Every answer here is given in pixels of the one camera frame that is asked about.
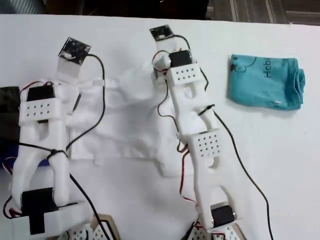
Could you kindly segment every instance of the red wire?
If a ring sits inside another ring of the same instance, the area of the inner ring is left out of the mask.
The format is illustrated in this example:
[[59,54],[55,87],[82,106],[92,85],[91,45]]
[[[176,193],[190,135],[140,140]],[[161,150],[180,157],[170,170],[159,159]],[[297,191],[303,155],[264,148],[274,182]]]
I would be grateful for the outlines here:
[[7,205],[8,203],[11,201],[12,199],[12,196],[10,195],[10,197],[7,199],[7,201],[5,201],[4,205],[3,205],[3,209],[2,209],[2,212],[3,212],[3,215],[7,218],[7,219],[12,219],[13,217],[12,216],[9,216],[6,212],[6,208],[7,208]]
[[160,73],[162,73],[162,74],[165,74],[165,73],[168,71],[167,68],[160,70],[160,69],[157,69],[157,68],[155,67],[155,64],[154,64],[155,58],[156,58],[156,56],[157,56],[159,53],[167,53],[167,54],[169,55],[169,52],[166,51],[166,50],[157,51],[157,52],[153,55],[153,58],[152,58],[152,61],[151,61],[151,62],[152,62],[152,65],[153,65],[153,67],[154,67],[155,70],[157,70],[158,72],[160,72]]
[[[13,158],[13,157],[7,157],[3,162],[2,162],[2,166],[8,171],[8,173],[10,173],[11,175],[13,174],[11,169],[9,167],[6,166],[5,164],[5,161],[8,160],[9,158]],[[7,218],[7,219],[13,219],[16,217],[16,215],[18,216],[21,216],[22,213],[14,210],[12,207],[9,209],[9,214],[10,216],[7,214],[7,211],[6,211],[6,208],[7,208],[7,205],[8,203],[11,201],[12,199],[12,196],[10,195],[10,197],[7,199],[7,201],[4,203],[3,205],[3,209],[2,209],[2,212],[3,212],[3,215]]]
[[190,199],[190,198],[188,198],[188,197],[185,197],[185,196],[183,196],[182,195],[182,190],[183,190],[183,188],[184,188],[184,180],[185,180],[185,158],[186,158],[186,156],[189,154],[190,152],[189,152],[189,150],[183,155],[183,157],[182,157],[182,171],[181,171],[181,182],[180,182],[180,190],[179,190],[179,193],[180,193],[180,196],[181,197],[183,197],[183,199],[185,199],[185,200],[188,200],[188,201],[191,201],[191,202],[193,202],[193,203],[197,203],[196,201],[194,201],[194,200],[192,200],[192,199]]
[[29,83],[28,85],[26,85],[24,88],[21,89],[20,93],[23,90],[25,90],[25,89],[29,88],[30,86],[32,86],[33,84],[37,84],[37,83],[42,83],[42,81],[33,81],[33,82]]

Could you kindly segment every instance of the blue fabric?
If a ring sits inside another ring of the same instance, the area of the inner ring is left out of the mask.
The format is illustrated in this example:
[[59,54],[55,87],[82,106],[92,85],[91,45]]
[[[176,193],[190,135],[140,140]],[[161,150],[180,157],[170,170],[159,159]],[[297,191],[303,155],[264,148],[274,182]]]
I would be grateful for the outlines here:
[[305,73],[296,58],[232,55],[229,98],[246,106],[300,109]]

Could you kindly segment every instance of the black wire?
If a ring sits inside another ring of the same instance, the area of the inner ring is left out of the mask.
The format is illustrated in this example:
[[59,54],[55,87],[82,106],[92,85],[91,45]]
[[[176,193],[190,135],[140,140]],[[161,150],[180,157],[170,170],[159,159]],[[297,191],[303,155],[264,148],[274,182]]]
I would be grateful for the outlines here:
[[267,217],[267,222],[268,222],[268,228],[269,228],[269,234],[270,234],[270,237],[272,240],[274,240],[274,237],[273,237],[273,234],[272,234],[272,230],[271,230],[271,224],[270,224],[270,212],[269,212],[269,202],[268,202],[268,199],[267,197],[265,196],[265,194],[263,193],[263,191],[258,187],[258,185],[255,183],[255,181],[251,178],[251,176],[249,175],[249,173],[247,172],[243,162],[241,161],[241,158],[240,158],[240,155],[238,153],[238,150],[237,150],[237,146],[236,146],[236,142],[235,142],[235,139],[234,139],[234,136],[232,135],[231,131],[229,130],[229,128],[227,127],[227,125],[224,123],[224,121],[222,121],[222,119],[219,117],[219,115],[215,112],[214,112],[214,115],[216,116],[216,118],[220,121],[220,123],[223,125],[223,127],[225,128],[225,130],[228,132],[230,138],[231,138],[231,141],[232,141],[232,144],[233,144],[233,148],[234,148],[234,151],[235,151],[235,154],[236,154],[236,157],[238,158],[239,160],[239,163],[244,171],[244,173],[246,174],[246,176],[250,179],[250,181],[252,182],[252,184],[256,187],[256,189],[261,193],[261,195],[263,196],[264,200],[265,200],[265,203],[266,203],[266,217]]
[[72,174],[70,173],[70,178],[72,180],[72,182],[74,182],[74,184],[77,186],[77,188],[80,190],[80,192],[84,195],[85,199],[88,201],[88,203],[90,204],[92,210],[93,210],[93,213],[94,213],[94,216],[96,218],[96,220],[98,221],[106,239],[110,240],[110,237],[108,236],[104,226],[102,225],[102,222],[101,222],[101,219],[96,211],[96,208],[94,206],[94,204],[92,203],[91,199],[89,198],[89,196],[87,195],[87,193],[85,192],[85,190],[80,186],[80,184],[77,182],[77,180],[74,178],[74,176],[72,176]]
[[102,60],[94,55],[94,54],[88,54],[87,57],[94,57],[96,58],[100,64],[101,64],[101,67],[102,67],[102,79],[104,81],[104,85],[103,85],[103,88],[102,88],[102,102],[103,102],[103,108],[102,108],[102,113],[101,113],[101,116],[99,118],[99,120],[97,121],[97,123],[95,125],[93,125],[92,127],[90,127],[88,130],[84,131],[83,133],[81,133],[79,136],[77,136],[75,139],[73,139],[71,142],[69,142],[69,144],[66,146],[66,150],[68,150],[72,144],[75,143],[75,141],[77,141],[79,138],[81,138],[82,136],[86,135],[88,132],[90,132],[91,130],[93,130],[96,126],[99,125],[99,123],[101,122],[102,118],[104,117],[105,115],[105,111],[106,111],[106,100],[105,100],[105,95],[106,95],[106,76],[105,76],[105,66],[102,62]]
[[190,44],[189,44],[188,40],[184,36],[174,34],[173,37],[183,39],[185,41],[185,43],[187,44],[188,49],[190,50]]
[[160,117],[163,117],[163,118],[166,118],[166,117],[167,117],[167,118],[171,118],[171,119],[173,120],[173,122],[174,122],[176,131],[179,132],[178,125],[177,125],[177,122],[176,122],[175,117],[172,116],[172,115],[162,115],[162,114],[160,113],[160,106],[166,101],[166,99],[167,99],[167,97],[168,97],[168,95],[169,95],[168,82],[167,82],[167,80],[164,80],[164,81],[165,81],[165,85],[166,85],[166,94],[165,94],[164,99],[162,100],[162,102],[159,103],[159,105],[157,106],[156,109],[157,109],[157,112],[158,112],[158,114],[159,114]]
[[207,106],[205,109],[203,109],[201,112],[198,113],[198,116],[201,116],[202,114],[204,114],[206,111],[210,110],[214,106],[215,106],[214,104]]
[[208,87],[208,85],[209,85],[208,78],[207,78],[207,76],[205,75],[204,71],[201,69],[201,67],[200,67],[200,71],[201,71],[201,73],[202,73],[202,75],[204,76],[204,79],[205,79],[205,81],[206,81],[206,84],[205,84],[205,86],[204,86],[204,91],[207,91],[207,87]]
[[15,145],[20,145],[20,146],[25,146],[25,147],[30,147],[30,148],[35,148],[35,149],[41,149],[41,150],[45,150],[45,151],[54,151],[54,149],[50,149],[47,147],[43,147],[43,146],[38,146],[38,145],[34,145],[34,144],[29,144],[29,143],[24,143],[24,142],[19,142],[19,141],[15,141],[15,140],[10,140],[10,139],[5,139],[0,137],[0,141],[6,142],[6,143],[10,143],[10,144],[15,144]]

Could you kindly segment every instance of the table surface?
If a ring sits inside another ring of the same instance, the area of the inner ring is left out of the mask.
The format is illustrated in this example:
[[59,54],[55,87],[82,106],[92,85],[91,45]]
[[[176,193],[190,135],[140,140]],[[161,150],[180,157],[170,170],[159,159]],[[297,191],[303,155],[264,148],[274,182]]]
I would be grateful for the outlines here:
[[[99,16],[0,15],[1,86],[24,85],[53,76],[59,53],[71,36],[92,45],[107,76],[150,61],[156,44],[149,29],[169,24],[185,36],[206,73],[215,110],[231,129],[242,161],[270,203],[274,239],[313,239],[320,234],[320,27],[197,20]],[[237,105],[226,98],[231,54],[295,57],[304,69],[304,104],[298,111]],[[81,77],[99,77],[98,65],[83,65]],[[210,184],[222,184],[248,239],[270,239],[266,203],[242,171],[222,130],[220,166]],[[101,167],[71,163],[71,172],[98,212],[111,214],[122,239],[180,239],[196,217],[192,203],[178,193],[180,179],[162,178],[152,160],[111,159]],[[48,186],[50,169],[41,168],[32,187]],[[0,203],[8,197],[10,176],[0,171]],[[186,191],[192,192],[192,177]],[[81,193],[70,184],[72,198]],[[0,216],[1,239],[11,224]]]

